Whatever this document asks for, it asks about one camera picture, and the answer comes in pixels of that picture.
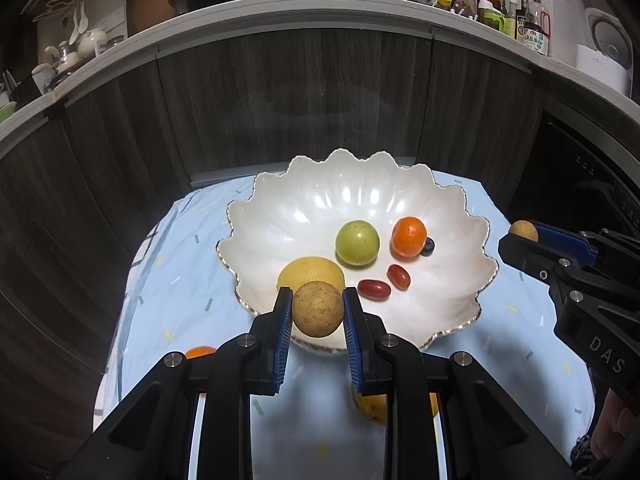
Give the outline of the person right hand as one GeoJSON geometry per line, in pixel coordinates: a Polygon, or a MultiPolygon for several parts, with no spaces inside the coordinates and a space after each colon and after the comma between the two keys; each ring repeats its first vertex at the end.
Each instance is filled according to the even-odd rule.
{"type": "Polygon", "coordinates": [[[626,407],[623,400],[608,390],[600,418],[590,439],[590,450],[597,460],[613,458],[626,437],[636,426],[637,417],[626,407]]]}

